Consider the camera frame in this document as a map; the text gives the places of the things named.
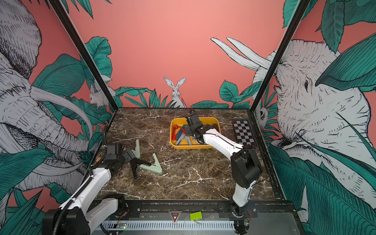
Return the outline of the grey pliers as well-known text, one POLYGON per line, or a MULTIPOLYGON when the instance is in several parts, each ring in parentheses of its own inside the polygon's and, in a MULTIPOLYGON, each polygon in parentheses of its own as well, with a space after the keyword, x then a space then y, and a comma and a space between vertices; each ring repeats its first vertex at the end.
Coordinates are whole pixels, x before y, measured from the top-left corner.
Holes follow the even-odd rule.
POLYGON ((182 141, 186 141, 187 144, 190 146, 192 145, 192 141, 191 141, 191 138, 189 136, 186 136, 185 134, 182 134, 176 141, 175 145, 180 145, 182 143, 182 141))

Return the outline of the red plastic tool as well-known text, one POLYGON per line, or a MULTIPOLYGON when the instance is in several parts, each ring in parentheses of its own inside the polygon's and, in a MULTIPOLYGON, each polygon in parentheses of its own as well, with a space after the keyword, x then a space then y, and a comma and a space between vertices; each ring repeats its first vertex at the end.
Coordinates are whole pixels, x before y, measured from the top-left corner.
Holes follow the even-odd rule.
POLYGON ((171 137, 171 139, 172 139, 173 141, 176 141, 176 140, 175 140, 175 138, 176 138, 176 134, 177 134, 177 132, 178 132, 179 130, 183 130, 183 131, 185 131, 185 130, 182 128, 182 126, 179 126, 179 125, 175 124, 174 127, 173 127, 173 132, 172 132, 172 137, 171 137))

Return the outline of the yellow plastic storage tray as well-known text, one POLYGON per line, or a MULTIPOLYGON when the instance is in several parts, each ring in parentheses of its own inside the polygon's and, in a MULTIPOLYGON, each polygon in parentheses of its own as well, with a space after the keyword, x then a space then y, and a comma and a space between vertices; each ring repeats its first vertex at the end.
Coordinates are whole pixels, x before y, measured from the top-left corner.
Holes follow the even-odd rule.
MULTIPOLYGON (((215 118, 215 117, 199 117, 200 121, 202 121, 202 123, 205 125, 205 124, 210 124, 210 125, 213 125, 213 124, 218 124, 219 126, 219 121, 215 118)), ((175 149, 210 149, 210 148, 213 148, 212 146, 210 145, 204 145, 204 144, 200 144, 199 142, 197 141, 194 141, 192 137, 191 138, 191 141, 192 141, 192 145, 188 145, 186 141, 182 141, 182 143, 180 145, 175 145, 176 141, 173 141, 171 139, 172 137, 172 132, 173 132, 173 127, 174 125, 177 124, 179 126, 182 126, 184 124, 188 124, 187 121, 186 121, 186 118, 185 117, 178 117, 178 118, 175 118, 171 121, 170 123, 170 133, 169 133, 169 142, 170 144, 175 148, 175 149)))

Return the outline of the black pliers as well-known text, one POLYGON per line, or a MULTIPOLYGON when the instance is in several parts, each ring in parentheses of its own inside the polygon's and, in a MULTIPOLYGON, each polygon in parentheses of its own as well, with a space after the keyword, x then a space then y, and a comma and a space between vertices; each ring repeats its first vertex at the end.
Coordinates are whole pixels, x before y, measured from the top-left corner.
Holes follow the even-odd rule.
POLYGON ((137 158, 133 158, 129 163, 130 163, 131 170, 135 179, 138 178, 137 171, 136 171, 138 166, 141 166, 141 165, 151 166, 151 162, 137 159, 137 158))
POLYGON ((219 130, 219 126, 218 126, 218 124, 213 124, 213 127, 214 127, 214 129, 216 129, 217 130, 217 132, 220 132, 220 130, 219 130))

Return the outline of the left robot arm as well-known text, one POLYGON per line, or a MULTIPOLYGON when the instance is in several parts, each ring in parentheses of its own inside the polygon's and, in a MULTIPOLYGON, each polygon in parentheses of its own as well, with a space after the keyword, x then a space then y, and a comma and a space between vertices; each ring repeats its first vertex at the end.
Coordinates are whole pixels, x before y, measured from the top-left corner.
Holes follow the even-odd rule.
POLYGON ((77 191, 58 209, 44 215, 42 234, 90 235, 109 216, 121 218, 129 213, 130 207, 119 193, 108 195, 92 209, 90 206, 103 186, 135 158, 133 151, 122 144, 107 145, 104 159, 93 165, 89 177, 77 191))

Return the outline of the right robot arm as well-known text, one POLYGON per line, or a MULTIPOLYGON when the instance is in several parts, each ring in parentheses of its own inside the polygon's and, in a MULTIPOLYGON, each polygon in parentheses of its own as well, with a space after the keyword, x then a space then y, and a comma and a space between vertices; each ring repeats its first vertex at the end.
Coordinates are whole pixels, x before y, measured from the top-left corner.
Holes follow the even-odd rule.
POLYGON ((186 121, 187 124, 183 125, 186 134, 193 136, 201 144, 212 146, 230 160, 232 176, 236 182, 232 201, 237 207, 244 207, 262 173, 256 151, 251 145, 242 146, 223 136, 213 125, 203 124, 195 112, 189 114, 186 121))

